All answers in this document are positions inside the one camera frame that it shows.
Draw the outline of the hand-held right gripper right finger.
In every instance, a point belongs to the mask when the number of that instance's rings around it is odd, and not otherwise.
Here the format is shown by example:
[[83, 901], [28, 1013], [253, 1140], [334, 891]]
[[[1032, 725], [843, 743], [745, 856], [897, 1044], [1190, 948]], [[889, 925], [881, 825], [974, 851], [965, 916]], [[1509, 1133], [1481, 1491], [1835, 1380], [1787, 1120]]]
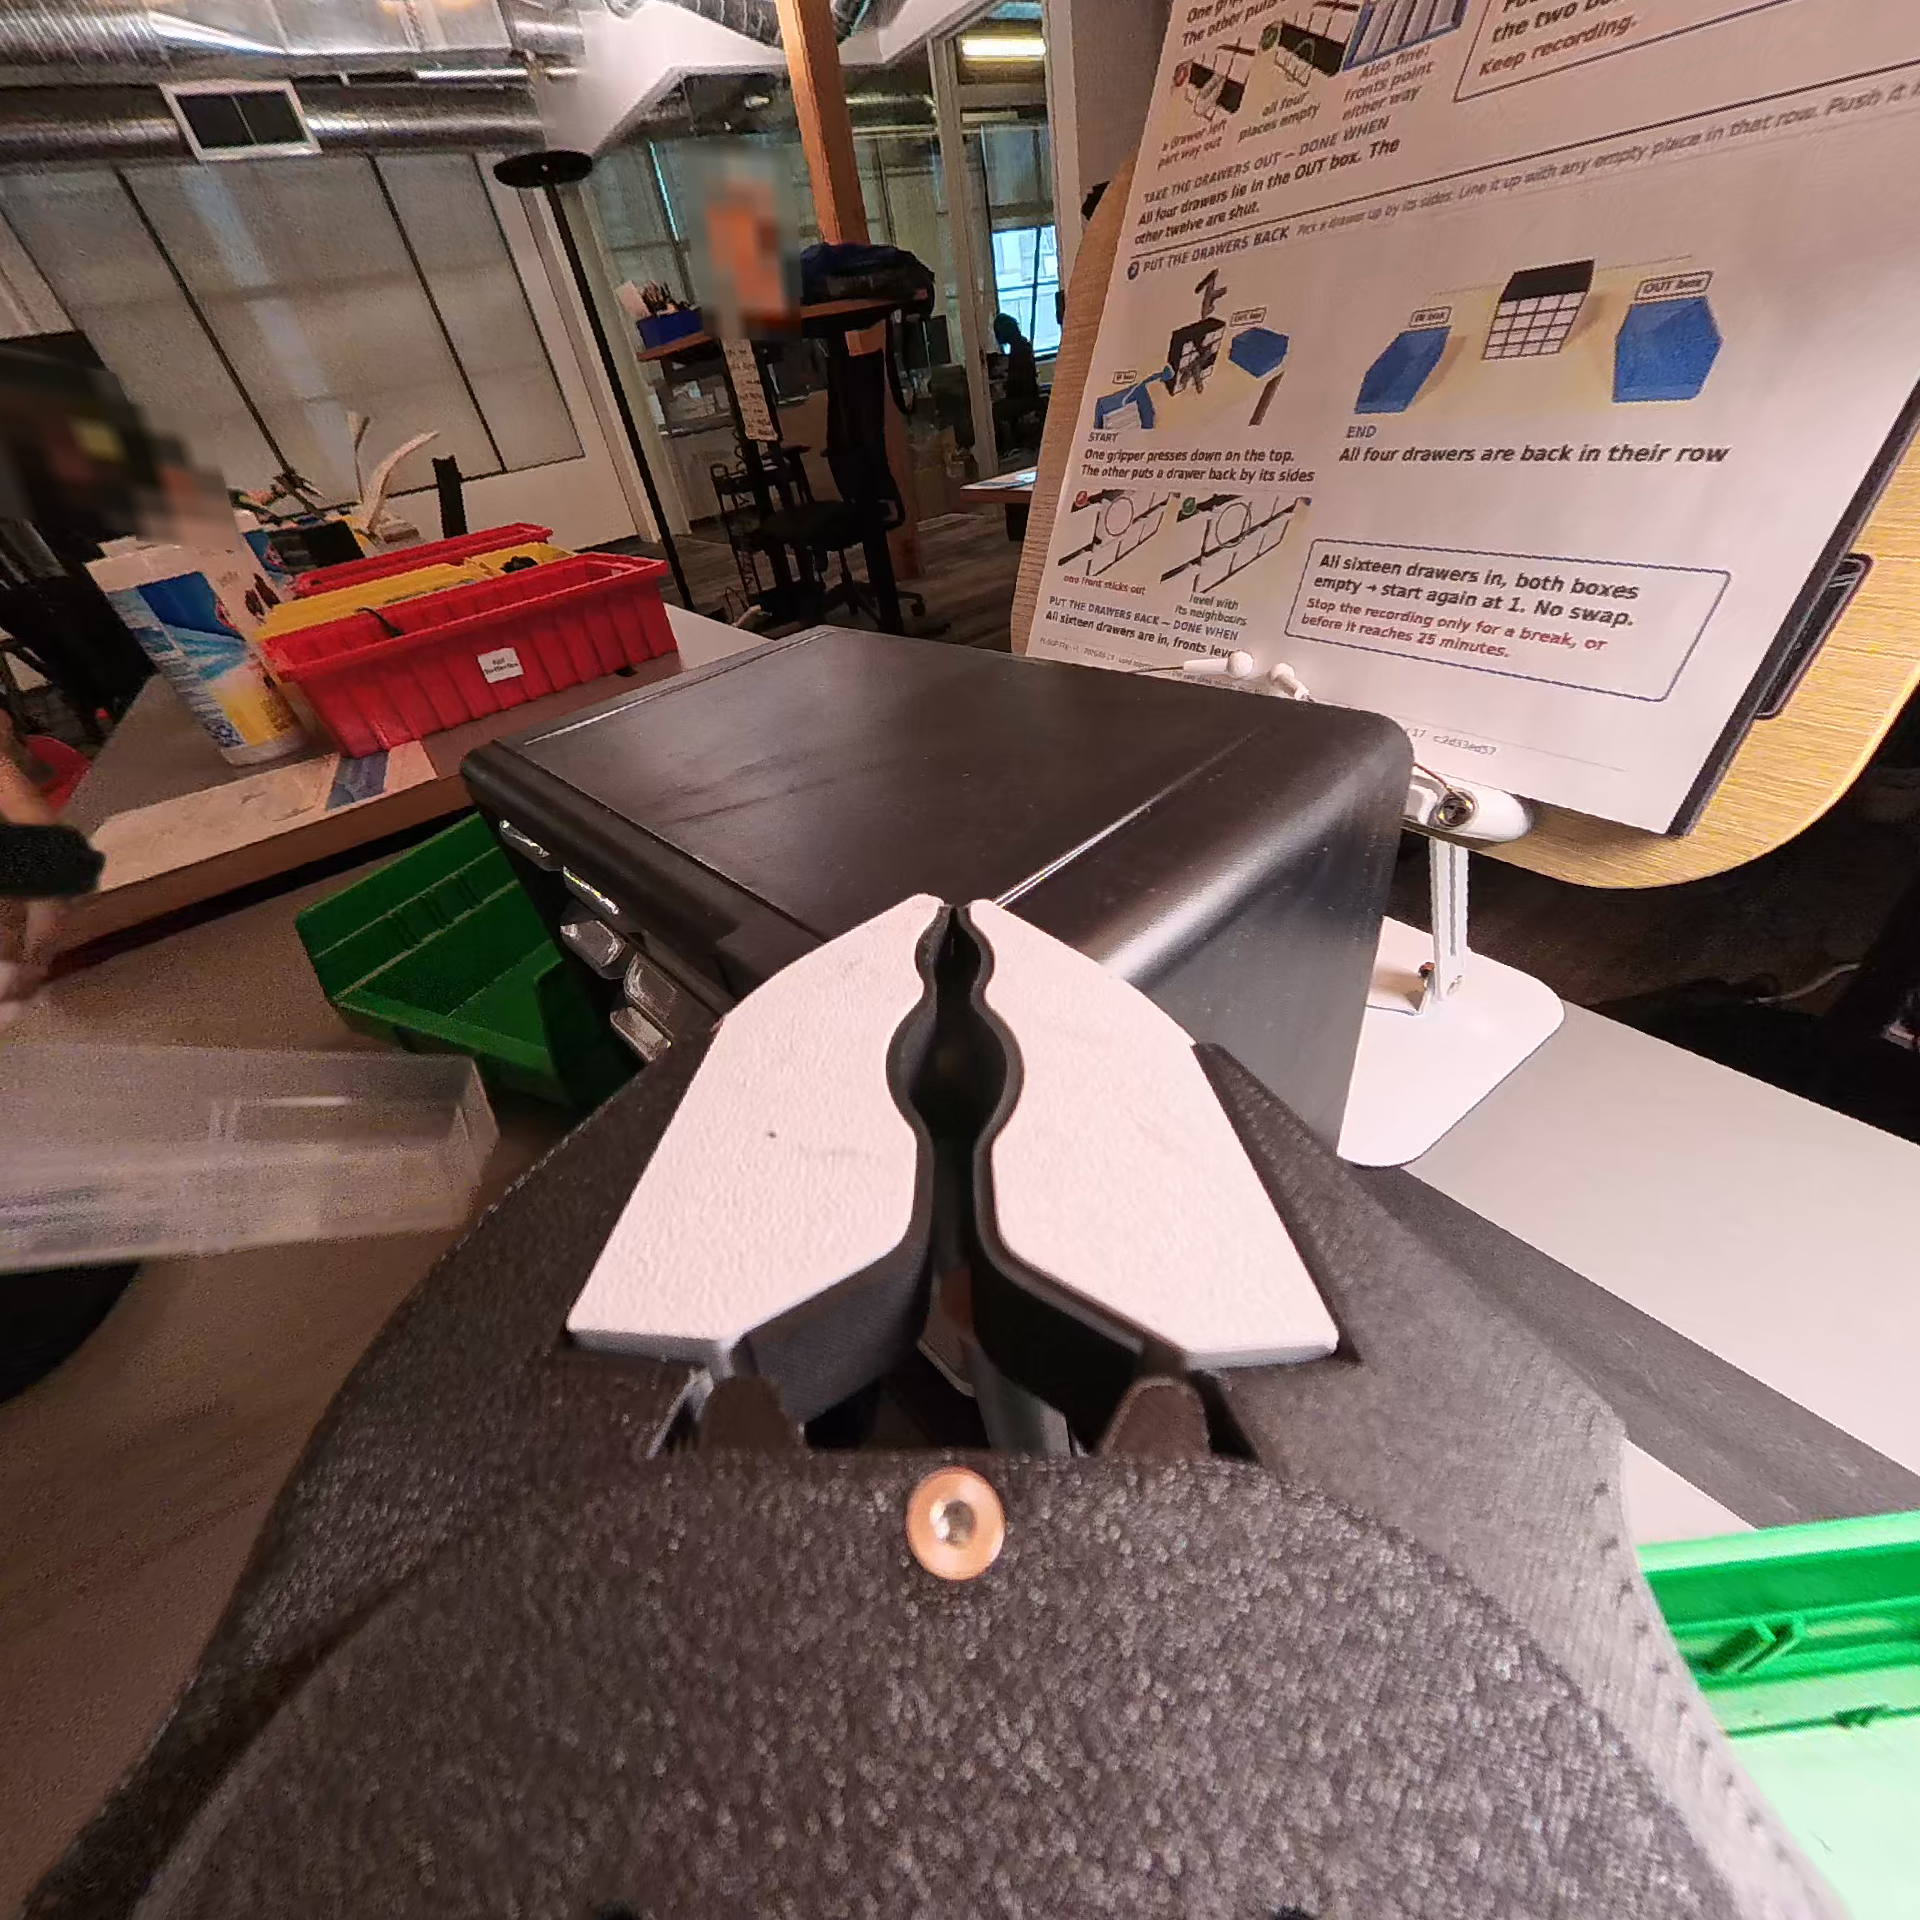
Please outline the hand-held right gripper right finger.
[[995, 1371], [1092, 1445], [1142, 1379], [1330, 1357], [1333, 1309], [1186, 1031], [1008, 908], [957, 921], [1000, 1065], [968, 1257]]

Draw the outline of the clear plastic drawer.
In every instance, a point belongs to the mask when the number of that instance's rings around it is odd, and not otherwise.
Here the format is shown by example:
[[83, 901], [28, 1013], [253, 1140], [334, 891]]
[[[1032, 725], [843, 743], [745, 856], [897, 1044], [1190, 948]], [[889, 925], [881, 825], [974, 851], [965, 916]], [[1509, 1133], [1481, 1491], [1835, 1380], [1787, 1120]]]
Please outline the clear plastic drawer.
[[460, 1057], [6, 1041], [3, 1271], [449, 1229], [497, 1140]]

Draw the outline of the green plastic bin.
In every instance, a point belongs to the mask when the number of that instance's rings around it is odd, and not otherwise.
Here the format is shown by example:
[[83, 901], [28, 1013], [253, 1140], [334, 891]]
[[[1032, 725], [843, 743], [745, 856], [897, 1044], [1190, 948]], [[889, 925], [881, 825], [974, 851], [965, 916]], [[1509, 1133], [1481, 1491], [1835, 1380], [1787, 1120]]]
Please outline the green plastic bin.
[[1918, 1515], [1640, 1549], [1718, 1728], [1846, 1914], [1918, 1916]]
[[582, 1116], [638, 1072], [475, 812], [310, 904], [296, 936], [352, 1031], [464, 1057], [491, 1096]]

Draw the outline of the black compartment tray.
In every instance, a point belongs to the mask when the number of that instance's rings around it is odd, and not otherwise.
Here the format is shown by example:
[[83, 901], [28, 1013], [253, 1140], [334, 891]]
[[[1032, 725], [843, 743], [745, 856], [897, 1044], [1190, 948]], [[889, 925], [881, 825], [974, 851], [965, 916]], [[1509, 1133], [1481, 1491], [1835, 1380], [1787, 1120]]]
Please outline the black compartment tray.
[[638, 948], [698, 1041], [905, 897], [995, 901], [1337, 1146], [1410, 748], [1365, 711], [818, 629], [507, 736], [472, 801]]

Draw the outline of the light grey desk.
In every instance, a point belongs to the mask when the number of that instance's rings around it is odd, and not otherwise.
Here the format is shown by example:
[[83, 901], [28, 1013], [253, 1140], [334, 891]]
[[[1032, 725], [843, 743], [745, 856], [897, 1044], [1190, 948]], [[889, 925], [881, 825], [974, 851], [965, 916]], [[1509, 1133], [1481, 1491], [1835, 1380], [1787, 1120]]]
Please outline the light grey desk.
[[[1619, 1298], [1548, 1337], [1640, 1544], [1916, 1509], [1916, 1146], [1594, 1013], [1385, 1181]], [[4, 1914], [154, 1740], [277, 1491], [454, 1229], [141, 1268], [3, 1415]]]

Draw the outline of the person's left hand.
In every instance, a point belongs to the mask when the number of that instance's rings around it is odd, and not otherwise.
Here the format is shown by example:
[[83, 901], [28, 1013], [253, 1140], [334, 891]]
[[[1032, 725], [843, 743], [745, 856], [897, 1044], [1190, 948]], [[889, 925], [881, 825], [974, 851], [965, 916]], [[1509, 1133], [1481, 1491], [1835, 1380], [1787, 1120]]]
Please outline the person's left hand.
[[60, 956], [64, 919], [61, 901], [3, 901], [3, 1027], [36, 1001]]

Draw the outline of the grey side table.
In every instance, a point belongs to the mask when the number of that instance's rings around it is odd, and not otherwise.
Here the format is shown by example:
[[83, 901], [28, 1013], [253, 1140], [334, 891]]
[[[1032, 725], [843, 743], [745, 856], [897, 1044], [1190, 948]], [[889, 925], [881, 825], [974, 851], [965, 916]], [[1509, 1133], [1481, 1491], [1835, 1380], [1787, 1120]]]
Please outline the grey side table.
[[156, 871], [110, 881], [101, 893], [66, 909], [52, 969], [83, 969], [389, 857], [472, 809], [464, 761], [482, 746], [761, 642], [752, 632], [686, 608], [669, 608], [667, 621], [676, 653], [434, 735], [401, 749], [401, 770], [389, 776], [385, 792], [342, 807], [328, 807], [331, 761], [325, 753], [258, 770], [257, 778], [277, 792], [269, 807], [224, 802], [224, 794], [252, 776], [221, 761], [166, 689], [146, 689], [81, 783], [66, 818], [108, 845], [112, 821], [126, 816], [157, 829], [163, 815], [171, 825], [181, 816], [209, 825], [213, 815], [221, 815], [246, 832], [246, 841], [203, 835], [188, 845], [184, 832], [156, 832]]

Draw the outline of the white metal stand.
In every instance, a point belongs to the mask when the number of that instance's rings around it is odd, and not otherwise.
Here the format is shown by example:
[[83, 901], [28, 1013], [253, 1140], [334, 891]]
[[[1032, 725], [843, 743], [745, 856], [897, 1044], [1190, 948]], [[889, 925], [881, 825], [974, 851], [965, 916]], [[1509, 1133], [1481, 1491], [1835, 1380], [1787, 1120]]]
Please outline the white metal stand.
[[1401, 921], [1382, 921], [1337, 1133], [1340, 1155], [1368, 1169], [1420, 1160], [1563, 1021], [1541, 981], [1475, 962], [1469, 945], [1473, 848], [1523, 840], [1530, 807], [1413, 761], [1403, 823], [1429, 845], [1432, 956], [1418, 957]]

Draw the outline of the blue tape strip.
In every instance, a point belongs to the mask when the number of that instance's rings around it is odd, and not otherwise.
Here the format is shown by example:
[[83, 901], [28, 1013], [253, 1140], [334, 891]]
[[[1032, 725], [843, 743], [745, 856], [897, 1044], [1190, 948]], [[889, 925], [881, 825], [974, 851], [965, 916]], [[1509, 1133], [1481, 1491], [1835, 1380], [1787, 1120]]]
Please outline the blue tape strip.
[[440, 780], [425, 743], [402, 743], [364, 757], [334, 757], [328, 764], [322, 812], [346, 812], [378, 801], [393, 799], [420, 785]]

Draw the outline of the narrow red plastic bin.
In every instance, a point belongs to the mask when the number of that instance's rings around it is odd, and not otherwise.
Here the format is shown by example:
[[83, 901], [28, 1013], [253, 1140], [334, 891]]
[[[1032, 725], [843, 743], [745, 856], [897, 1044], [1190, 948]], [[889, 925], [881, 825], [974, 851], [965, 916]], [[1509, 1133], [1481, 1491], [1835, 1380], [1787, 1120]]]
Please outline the narrow red plastic bin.
[[553, 545], [553, 533], [549, 529], [530, 521], [512, 521], [481, 533], [385, 549], [360, 561], [313, 568], [296, 579], [293, 595], [307, 602], [325, 592], [346, 592], [410, 572], [464, 568], [497, 557], [530, 557], [538, 565], [564, 557], [564, 549]]

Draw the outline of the black office chair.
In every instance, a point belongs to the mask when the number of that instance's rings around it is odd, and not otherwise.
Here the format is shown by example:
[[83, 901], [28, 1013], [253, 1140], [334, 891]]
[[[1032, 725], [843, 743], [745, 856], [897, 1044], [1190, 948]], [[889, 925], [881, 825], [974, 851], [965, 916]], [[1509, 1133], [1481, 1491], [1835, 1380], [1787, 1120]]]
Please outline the black office chair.
[[923, 603], [900, 591], [889, 540], [905, 529], [905, 493], [889, 457], [897, 379], [884, 347], [856, 352], [824, 337], [826, 467], [818, 496], [803, 456], [779, 439], [742, 439], [736, 468], [714, 473], [728, 540], [747, 588], [745, 624], [798, 629], [848, 612], [905, 634]]

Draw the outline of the black floor lamp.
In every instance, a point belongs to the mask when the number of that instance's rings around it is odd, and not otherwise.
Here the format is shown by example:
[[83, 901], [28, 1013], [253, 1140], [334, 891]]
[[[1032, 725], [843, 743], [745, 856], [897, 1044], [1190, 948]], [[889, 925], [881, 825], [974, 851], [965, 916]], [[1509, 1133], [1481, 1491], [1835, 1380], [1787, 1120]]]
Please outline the black floor lamp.
[[528, 212], [528, 224], [536, 226], [538, 242], [553, 256], [549, 280], [555, 283], [555, 299], [590, 355], [593, 404], [603, 417], [617, 482], [634, 508], [636, 527], [645, 529], [652, 545], [661, 549], [680, 602], [686, 610], [698, 612], [700, 602], [683, 565], [676, 521], [653, 473], [649, 448], [656, 437], [642, 427], [636, 404], [638, 361], [630, 346], [614, 343], [605, 267], [587, 258], [590, 249], [574, 223], [577, 212], [586, 212], [582, 186], [593, 177], [593, 157], [581, 151], [516, 151], [494, 161], [491, 175], [500, 187], [545, 209], [541, 212]]

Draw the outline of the ceiling air vent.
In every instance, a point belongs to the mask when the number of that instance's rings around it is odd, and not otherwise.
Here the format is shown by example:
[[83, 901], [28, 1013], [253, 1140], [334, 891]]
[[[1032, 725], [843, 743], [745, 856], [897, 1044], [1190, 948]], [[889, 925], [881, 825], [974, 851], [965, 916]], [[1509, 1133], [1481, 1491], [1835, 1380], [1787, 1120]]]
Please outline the ceiling air vent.
[[321, 156], [321, 139], [288, 81], [163, 82], [160, 97], [200, 163]]

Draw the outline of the rounded wooden board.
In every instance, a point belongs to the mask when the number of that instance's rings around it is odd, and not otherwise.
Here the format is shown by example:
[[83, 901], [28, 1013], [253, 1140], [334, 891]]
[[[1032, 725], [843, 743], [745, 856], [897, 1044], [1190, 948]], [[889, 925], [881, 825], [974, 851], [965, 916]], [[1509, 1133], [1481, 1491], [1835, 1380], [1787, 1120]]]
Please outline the rounded wooden board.
[[[1013, 650], [1025, 657], [1037, 621], [1043, 568], [1066, 490], [1073, 418], [1088, 385], [1098, 323], [1113, 280], [1133, 183], [1124, 161], [1086, 223], [1066, 292], [1062, 349], [1044, 427], [1037, 490], [1016, 584]], [[1805, 672], [1772, 719], [1736, 749], [1692, 832], [1665, 836], [1536, 807], [1531, 829], [1510, 844], [1467, 844], [1528, 874], [1594, 890], [1653, 890], [1728, 874], [1787, 845], [1856, 785], [1904, 714], [1918, 680], [1918, 450], [1910, 444], [1880, 490], [1849, 552], [1870, 557]]]

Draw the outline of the wooden post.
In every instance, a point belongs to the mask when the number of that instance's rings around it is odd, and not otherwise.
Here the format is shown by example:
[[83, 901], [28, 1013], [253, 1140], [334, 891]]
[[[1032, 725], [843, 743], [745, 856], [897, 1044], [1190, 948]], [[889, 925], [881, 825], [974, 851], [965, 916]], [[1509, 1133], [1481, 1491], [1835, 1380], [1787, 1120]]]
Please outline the wooden post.
[[[872, 226], [857, 175], [856, 132], [833, 4], [778, 2], [776, 12], [801, 144], [808, 157], [817, 226], [826, 242], [867, 245]], [[886, 467], [904, 496], [904, 519], [886, 537], [886, 547], [898, 581], [913, 584], [923, 573], [921, 527], [905, 420], [891, 401], [882, 404], [882, 425]]]

